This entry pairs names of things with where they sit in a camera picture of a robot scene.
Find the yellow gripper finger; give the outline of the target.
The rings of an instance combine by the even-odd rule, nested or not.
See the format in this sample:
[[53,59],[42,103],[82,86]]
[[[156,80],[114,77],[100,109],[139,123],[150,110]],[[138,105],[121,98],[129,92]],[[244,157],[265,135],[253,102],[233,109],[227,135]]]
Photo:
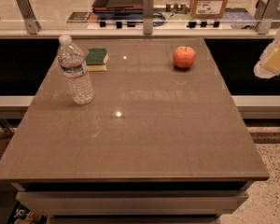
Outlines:
[[263,51],[253,71],[254,75],[259,78],[272,78],[280,75],[280,36]]

